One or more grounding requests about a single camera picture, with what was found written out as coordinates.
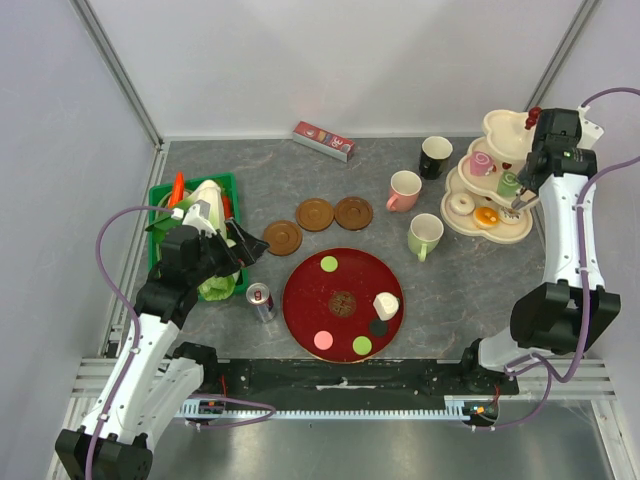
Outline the green swirl cake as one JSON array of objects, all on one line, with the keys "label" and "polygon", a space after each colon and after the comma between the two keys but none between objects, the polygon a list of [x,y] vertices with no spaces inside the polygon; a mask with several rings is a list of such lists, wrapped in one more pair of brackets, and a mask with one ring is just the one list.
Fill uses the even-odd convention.
[{"label": "green swirl cake", "polygon": [[511,171],[504,171],[498,181],[497,194],[501,197],[514,197],[520,190],[517,175]]}]

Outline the metal tongs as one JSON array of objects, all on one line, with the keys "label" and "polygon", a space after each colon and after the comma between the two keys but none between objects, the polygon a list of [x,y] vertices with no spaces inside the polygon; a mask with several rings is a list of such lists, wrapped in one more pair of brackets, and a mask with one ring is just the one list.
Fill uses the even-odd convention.
[{"label": "metal tongs", "polygon": [[513,212],[520,212],[528,204],[528,190],[521,187],[515,194],[513,201],[510,204],[510,210]]}]

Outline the pink swirl cake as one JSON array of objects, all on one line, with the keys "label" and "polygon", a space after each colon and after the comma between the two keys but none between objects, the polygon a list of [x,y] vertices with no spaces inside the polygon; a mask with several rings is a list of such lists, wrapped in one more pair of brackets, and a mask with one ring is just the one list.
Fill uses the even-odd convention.
[{"label": "pink swirl cake", "polygon": [[482,151],[474,151],[469,157],[470,174],[475,177],[489,176],[496,172],[493,158]]}]

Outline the orange glazed donut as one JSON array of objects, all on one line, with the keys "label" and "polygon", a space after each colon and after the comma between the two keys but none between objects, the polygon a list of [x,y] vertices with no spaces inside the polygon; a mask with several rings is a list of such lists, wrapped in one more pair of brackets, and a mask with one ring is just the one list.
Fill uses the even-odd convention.
[{"label": "orange glazed donut", "polygon": [[491,230],[500,224],[498,212],[486,206],[475,208],[472,213],[472,220],[481,230]]}]

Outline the white ring donut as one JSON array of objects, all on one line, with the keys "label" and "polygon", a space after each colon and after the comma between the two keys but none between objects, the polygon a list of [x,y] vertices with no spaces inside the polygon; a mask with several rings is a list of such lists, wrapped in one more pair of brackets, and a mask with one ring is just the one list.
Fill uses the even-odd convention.
[{"label": "white ring donut", "polygon": [[476,208],[474,199],[467,193],[455,193],[449,199],[450,210],[458,216],[468,216]]}]

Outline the dark red round tray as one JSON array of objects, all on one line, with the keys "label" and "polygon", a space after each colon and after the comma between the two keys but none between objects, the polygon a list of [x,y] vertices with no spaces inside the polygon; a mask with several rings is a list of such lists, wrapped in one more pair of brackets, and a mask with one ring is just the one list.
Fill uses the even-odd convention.
[{"label": "dark red round tray", "polygon": [[[321,259],[332,255],[338,268],[332,273],[320,267]],[[369,324],[379,319],[373,307],[375,296],[390,292],[400,300],[400,308],[388,322],[389,332],[376,338]],[[358,363],[384,350],[399,332],[404,317],[402,287],[392,270],[370,253],[353,248],[332,248],[316,253],[289,276],[281,302],[286,326],[298,344],[311,355],[330,363]],[[322,351],[314,346],[314,335],[326,330],[334,343]],[[356,355],[352,342],[358,336],[373,344],[368,356]]]}]

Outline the white cream cake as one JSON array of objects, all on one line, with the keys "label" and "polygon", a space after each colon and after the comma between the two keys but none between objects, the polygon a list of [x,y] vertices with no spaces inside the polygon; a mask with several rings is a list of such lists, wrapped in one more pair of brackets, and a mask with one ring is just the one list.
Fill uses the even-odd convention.
[{"label": "white cream cake", "polygon": [[386,322],[399,311],[400,300],[390,292],[380,292],[374,298],[373,307],[378,318]]}]

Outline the black sandwich cookie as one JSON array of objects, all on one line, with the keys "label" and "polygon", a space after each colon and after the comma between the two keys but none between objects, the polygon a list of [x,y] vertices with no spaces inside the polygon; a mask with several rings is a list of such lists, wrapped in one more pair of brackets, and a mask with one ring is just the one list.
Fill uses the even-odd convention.
[{"label": "black sandwich cookie", "polygon": [[369,324],[369,332],[376,338],[385,337],[389,332],[388,322],[380,319],[374,319]]}]

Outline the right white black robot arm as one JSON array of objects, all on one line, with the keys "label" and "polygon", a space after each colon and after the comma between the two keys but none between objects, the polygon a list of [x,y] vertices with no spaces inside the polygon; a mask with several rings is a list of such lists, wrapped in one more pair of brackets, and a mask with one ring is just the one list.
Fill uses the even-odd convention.
[{"label": "right white black robot arm", "polygon": [[507,329],[465,350],[457,377],[469,393],[537,366],[550,380],[568,382],[621,310],[619,295],[606,290],[599,270],[593,197],[601,173],[595,152],[580,144],[583,126],[579,110],[534,107],[528,113],[525,127],[533,137],[513,204],[541,202],[543,280],[516,302]]}]

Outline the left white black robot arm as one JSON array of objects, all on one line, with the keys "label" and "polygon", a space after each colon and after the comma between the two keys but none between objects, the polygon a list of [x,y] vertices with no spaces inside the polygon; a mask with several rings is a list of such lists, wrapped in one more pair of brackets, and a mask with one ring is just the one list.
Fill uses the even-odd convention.
[{"label": "left white black robot arm", "polygon": [[192,356],[172,359],[156,377],[169,346],[198,301],[198,288],[248,267],[267,242],[225,222],[231,237],[206,222],[185,221],[168,231],[161,259],[131,308],[131,327],[120,357],[81,426],[60,432],[55,451],[72,479],[145,479],[155,446],[184,401],[217,387],[214,350],[192,346]]}]

